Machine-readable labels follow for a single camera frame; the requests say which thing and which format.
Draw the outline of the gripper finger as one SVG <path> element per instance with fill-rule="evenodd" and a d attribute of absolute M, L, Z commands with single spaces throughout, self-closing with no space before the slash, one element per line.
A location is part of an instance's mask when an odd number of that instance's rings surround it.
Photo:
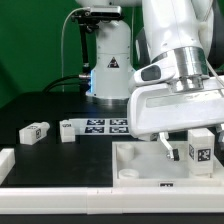
<path fill-rule="evenodd" d="M 159 140 L 167 150 L 167 158 L 173 161 L 178 161 L 180 159 L 179 152 L 174 149 L 168 142 L 169 134 L 167 132 L 159 133 Z"/>
<path fill-rule="evenodd" d="M 218 144 L 220 146 L 220 150 L 224 151 L 224 123 L 216 126 L 216 132 L 218 134 Z"/>

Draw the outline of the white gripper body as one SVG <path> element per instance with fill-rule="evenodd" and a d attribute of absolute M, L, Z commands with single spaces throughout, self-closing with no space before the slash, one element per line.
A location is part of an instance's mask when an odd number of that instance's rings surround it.
<path fill-rule="evenodd" d="M 127 105 L 130 134 L 147 140 L 151 134 L 223 124 L 224 87 L 215 77 L 203 84 L 202 90 L 182 93 L 166 83 L 137 88 Z"/>

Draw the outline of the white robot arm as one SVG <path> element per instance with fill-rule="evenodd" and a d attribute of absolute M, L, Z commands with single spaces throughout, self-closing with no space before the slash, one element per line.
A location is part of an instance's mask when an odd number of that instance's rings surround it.
<path fill-rule="evenodd" d="M 224 123 L 224 76 L 210 76 L 213 39 L 210 0 L 76 0 L 84 21 L 97 26 L 97 62 L 86 96 L 127 102 L 131 136 L 164 141 L 172 132 Z M 141 6 L 143 52 L 134 70 L 123 6 Z"/>

